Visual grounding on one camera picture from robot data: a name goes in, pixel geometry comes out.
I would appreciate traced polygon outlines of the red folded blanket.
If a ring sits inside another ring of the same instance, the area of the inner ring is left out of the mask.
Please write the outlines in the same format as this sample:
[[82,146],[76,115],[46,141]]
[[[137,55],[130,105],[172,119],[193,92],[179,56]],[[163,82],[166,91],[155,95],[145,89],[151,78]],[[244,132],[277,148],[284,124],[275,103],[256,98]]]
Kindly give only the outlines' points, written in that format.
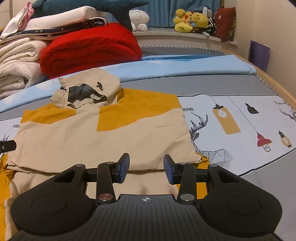
[[118,23],[110,23],[57,37],[43,51],[40,67],[52,79],[141,58],[142,51],[133,33]]

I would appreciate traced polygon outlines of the yellow plush toys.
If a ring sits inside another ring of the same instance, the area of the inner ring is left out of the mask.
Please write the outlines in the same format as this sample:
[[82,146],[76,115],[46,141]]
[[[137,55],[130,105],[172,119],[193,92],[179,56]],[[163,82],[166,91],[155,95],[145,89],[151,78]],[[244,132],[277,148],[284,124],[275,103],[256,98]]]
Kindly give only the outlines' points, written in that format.
[[175,31],[178,33],[202,33],[209,25],[209,19],[206,15],[198,12],[185,11],[177,9],[173,19]]

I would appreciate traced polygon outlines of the beige and mustard hooded jacket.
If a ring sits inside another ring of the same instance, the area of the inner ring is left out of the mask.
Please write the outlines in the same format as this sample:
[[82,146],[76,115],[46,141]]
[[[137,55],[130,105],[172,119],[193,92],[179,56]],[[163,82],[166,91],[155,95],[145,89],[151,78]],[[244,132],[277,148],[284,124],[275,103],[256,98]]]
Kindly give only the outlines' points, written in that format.
[[174,94],[123,88],[100,68],[61,78],[51,102],[26,110],[1,157],[1,240],[16,233],[10,209],[17,196],[75,164],[95,168],[130,155],[127,186],[133,192],[165,190],[163,158],[199,164]]

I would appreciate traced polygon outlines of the cream folded blanket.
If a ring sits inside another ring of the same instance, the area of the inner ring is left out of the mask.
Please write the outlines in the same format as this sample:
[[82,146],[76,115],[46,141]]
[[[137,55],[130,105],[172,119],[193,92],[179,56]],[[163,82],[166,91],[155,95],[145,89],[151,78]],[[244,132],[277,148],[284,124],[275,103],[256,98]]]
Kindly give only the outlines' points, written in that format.
[[1,45],[1,98],[43,82],[40,58],[49,42],[21,38]]

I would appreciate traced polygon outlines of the white folded pillow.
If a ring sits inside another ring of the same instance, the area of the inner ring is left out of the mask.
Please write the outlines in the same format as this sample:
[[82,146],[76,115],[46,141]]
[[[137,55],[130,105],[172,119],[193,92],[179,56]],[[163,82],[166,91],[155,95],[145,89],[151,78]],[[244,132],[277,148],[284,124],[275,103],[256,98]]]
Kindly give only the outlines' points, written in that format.
[[97,11],[95,8],[90,6],[83,6],[70,11],[66,11],[60,14],[43,16],[39,18],[31,18],[26,27],[25,31],[30,30],[43,30],[53,29],[57,27],[67,26],[70,24],[79,23],[85,20],[96,17],[107,17],[106,12]]

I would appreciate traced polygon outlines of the grey printed bed sheet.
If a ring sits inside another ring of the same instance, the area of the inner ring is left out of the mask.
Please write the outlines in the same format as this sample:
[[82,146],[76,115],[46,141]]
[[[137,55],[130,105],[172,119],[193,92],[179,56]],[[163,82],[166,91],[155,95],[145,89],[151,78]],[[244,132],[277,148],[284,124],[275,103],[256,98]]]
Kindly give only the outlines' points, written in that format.
[[[144,47],[169,59],[231,55]],[[9,240],[295,240],[295,99],[269,76],[205,74],[121,82],[123,88],[174,94],[208,181],[197,202],[177,202],[180,185],[133,192],[113,184],[116,202],[96,204],[96,183],[79,163],[21,193],[11,204]],[[23,113],[51,97],[1,113],[1,141],[14,140]]]

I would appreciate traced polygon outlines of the light blue folded sheet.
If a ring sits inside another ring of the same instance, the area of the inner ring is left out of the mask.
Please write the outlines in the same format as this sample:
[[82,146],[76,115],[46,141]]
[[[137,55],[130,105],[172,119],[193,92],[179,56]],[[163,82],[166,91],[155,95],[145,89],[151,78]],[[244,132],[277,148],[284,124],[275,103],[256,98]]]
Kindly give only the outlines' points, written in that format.
[[[235,55],[194,58],[192,60],[189,58],[181,59],[180,55],[175,57],[176,59],[169,59],[164,56],[148,56],[142,61],[103,66],[93,68],[93,70],[104,70],[118,77],[121,82],[184,75],[256,74],[255,67],[240,60]],[[1,113],[50,97],[60,87],[59,80],[54,78],[21,90],[1,100]]]

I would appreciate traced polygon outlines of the dark red plush cushion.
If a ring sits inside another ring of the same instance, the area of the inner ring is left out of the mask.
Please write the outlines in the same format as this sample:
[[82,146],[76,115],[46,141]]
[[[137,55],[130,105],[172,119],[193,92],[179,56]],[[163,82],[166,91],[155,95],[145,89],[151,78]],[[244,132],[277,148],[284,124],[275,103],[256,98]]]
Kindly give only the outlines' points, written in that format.
[[216,30],[214,36],[221,42],[230,41],[236,27],[236,9],[219,8],[214,15]]

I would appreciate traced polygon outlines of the dark teal shark plush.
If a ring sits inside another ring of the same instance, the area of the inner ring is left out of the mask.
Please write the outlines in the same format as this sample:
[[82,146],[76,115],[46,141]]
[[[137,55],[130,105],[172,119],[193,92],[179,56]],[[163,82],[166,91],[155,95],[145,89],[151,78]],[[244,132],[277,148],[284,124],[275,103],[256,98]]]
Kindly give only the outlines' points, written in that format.
[[111,13],[115,19],[128,30],[132,31],[129,12],[131,9],[149,4],[147,1],[138,0],[49,0],[35,1],[32,3],[34,13],[32,18],[55,15],[77,9],[83,6],[90,6],[97,11]]

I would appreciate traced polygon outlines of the dark patterned folded cloth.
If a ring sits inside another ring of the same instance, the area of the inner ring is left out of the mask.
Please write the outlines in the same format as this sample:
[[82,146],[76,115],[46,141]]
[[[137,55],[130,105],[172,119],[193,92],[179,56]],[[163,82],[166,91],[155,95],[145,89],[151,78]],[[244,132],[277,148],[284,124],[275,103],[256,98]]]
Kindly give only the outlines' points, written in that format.
[[45,40],[54,39],[60,35],[75,32],[78,30],[86,29],[86,28],[94,28],[108,25],[108,20],[104,17],[92,18],[86,21],[82,21],[79,23],[57,27],[53,29],[43,29],[43,30],[23,30],[17,31],[16,33],[9,34],[7,37],[1,39],[1,44],[5,42],[12,41],[18,38],[26,38],[29,36],[41,36],[45,37]]

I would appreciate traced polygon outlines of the purple box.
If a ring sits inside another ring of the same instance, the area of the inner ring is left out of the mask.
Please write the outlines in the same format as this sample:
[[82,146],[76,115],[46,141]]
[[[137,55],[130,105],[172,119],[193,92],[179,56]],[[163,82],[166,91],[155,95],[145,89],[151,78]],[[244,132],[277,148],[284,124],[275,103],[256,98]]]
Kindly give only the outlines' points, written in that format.
[[260,68],[262,71],[266,71],[270,58],[270,48],[262,43],[250,41],[248,61]]

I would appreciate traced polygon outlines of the white plush toy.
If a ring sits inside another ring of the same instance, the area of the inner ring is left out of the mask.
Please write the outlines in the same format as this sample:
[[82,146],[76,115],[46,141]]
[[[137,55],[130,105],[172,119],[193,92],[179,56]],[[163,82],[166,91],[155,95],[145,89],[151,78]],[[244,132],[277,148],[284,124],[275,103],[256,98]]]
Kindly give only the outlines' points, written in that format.
[[129,12],[130,21],[132,24],[132,31],[147,32],[147,23],[149,22],[149,15],[142,10],[133,9]]

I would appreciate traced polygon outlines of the white pink folded cloth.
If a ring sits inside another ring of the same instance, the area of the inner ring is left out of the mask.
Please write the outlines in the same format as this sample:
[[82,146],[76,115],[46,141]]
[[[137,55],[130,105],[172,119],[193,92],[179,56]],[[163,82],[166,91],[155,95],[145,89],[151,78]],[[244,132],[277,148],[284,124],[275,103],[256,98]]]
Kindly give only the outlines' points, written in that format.
[[9,35],[21,31],[26,28],[30,18],[34,14],[34,9],[31,2],[27,2],[26,6],[6,25],[1,33],[1,39],[7,38]]

